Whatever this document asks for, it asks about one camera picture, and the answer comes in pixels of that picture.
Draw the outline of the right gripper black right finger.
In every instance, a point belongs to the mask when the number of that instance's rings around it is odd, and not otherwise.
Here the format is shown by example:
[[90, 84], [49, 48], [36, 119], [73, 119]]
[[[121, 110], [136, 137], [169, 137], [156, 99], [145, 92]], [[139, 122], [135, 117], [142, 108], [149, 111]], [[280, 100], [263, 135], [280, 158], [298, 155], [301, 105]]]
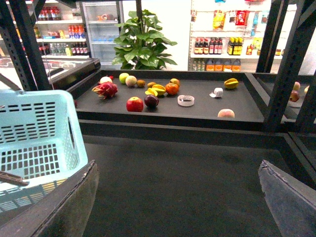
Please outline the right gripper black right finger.
[[316, 235], [316, 191], [263, 160], [258, 170], [266, 204], [283, 237]]

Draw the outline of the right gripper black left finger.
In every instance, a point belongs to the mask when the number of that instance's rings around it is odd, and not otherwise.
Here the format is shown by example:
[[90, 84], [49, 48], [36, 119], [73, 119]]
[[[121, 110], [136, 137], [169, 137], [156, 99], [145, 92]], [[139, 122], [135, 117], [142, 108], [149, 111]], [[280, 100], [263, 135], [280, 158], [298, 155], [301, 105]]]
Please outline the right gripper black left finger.
[[3, 224], [2, 237], [81, 237], [99, 183], [94, 160], [38, 203]]

